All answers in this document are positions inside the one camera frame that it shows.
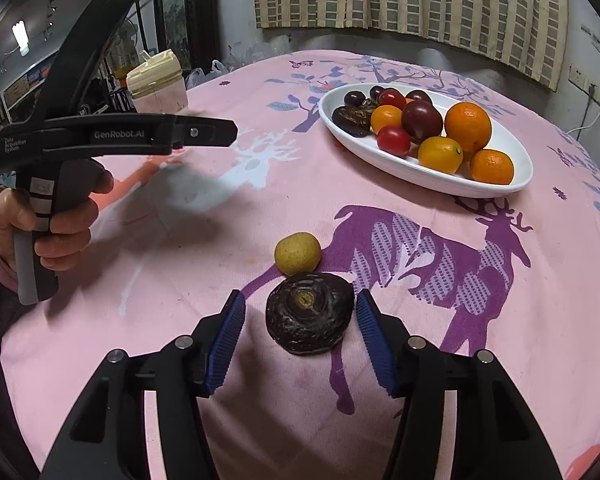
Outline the person's left hand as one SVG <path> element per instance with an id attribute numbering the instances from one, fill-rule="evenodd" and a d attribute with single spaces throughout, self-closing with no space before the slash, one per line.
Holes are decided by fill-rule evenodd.
<path id="1" fill-rule="evenodd" d="M 11 290 L 27 283 L 38 266 L 61 272 L 72 269 L 91 240 L 98 206 L 91 198 L 42 219 L 26 193 L 0 189 L 0 281 Z"/>

